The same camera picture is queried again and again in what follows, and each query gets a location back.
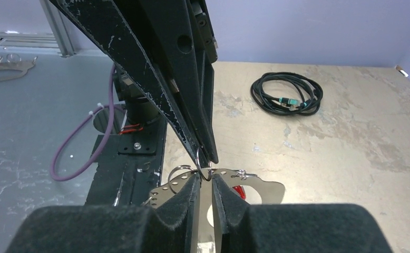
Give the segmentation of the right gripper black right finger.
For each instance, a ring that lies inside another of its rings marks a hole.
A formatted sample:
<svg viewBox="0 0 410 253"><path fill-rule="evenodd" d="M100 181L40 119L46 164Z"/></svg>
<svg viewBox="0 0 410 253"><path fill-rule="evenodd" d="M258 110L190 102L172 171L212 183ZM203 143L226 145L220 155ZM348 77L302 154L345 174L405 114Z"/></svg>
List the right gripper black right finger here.
<svg viewBox="0 0 410 253"><path fill-rule="evenodd" d="M216 248L221 252L391 252L376 219L347 203L251 205L212 178Z"/></svg>

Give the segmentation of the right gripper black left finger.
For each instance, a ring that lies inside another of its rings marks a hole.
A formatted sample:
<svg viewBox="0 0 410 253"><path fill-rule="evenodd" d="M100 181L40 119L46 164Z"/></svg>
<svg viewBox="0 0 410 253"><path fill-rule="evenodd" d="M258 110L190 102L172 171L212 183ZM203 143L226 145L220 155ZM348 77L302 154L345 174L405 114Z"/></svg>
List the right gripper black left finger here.
<svg viewBox="0 0 410 253"><path fill-rule="evenodd" d="M50 206L33 211L7 252L162 252L149 206Z"/></svg>

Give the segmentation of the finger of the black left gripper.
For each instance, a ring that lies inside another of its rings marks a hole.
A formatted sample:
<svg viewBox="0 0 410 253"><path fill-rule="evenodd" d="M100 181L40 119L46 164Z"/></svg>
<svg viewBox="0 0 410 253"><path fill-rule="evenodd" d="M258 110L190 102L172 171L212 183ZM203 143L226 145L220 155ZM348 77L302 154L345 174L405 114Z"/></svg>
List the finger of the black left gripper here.
<svg viewBox="0 0 410 253"><path fill-rule="evenodd" d="M129 26L115 1L52 1L62 14L123 71L174 129L188 155L198 143L159 68Z"/></svg>
<svg viewBox="0 0 410 253"><path fill-rule="evenodd" d="M205 1L140 1L161 46L168 85L193 135L192 156L218 163L212 129L214 33Z"/></svg>

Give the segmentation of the silver metal key holder plate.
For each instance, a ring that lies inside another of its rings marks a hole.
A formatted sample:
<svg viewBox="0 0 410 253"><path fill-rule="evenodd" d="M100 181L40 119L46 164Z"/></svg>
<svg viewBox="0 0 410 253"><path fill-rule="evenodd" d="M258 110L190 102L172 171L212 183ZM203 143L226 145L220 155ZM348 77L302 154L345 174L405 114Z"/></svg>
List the silver metal key holder plate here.
<svg viewBox="0 0 410 253"><path fill-rule="evenodd" d="M220 252L223 236L227 236L227 223L237 225L243 211L224 208L228 204L245 209L250 205L234 191L235 186L250 186L258 191L263 204L279 204L285 194L280 182L264 181L245 170L207 168L203 170L186 166L185 173L150 191L145 205L154 208L150 224L167 232L160 246L162 252Z"/></svg>

